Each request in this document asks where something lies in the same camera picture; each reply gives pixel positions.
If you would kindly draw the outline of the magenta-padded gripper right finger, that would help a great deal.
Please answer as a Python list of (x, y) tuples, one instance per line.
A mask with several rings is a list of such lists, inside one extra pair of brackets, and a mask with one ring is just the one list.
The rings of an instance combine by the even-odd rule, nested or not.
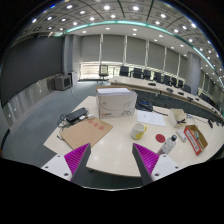
[(133, 144), (132, 154), (136, 160), (143, 185), (180, 170), (180, 166), (167, 154), (158, 155), (139, 144)]

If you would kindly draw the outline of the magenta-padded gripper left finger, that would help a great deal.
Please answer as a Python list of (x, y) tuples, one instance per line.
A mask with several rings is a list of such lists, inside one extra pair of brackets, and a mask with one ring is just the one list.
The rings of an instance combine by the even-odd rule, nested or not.
[(84, 174), (87, 170), (86, 164), (90, 154), (91, 145), (87, 143), (72, 150), (66, 155), (56, 154), (42, 166), (42, 169), (82, 186), (84, 182)]

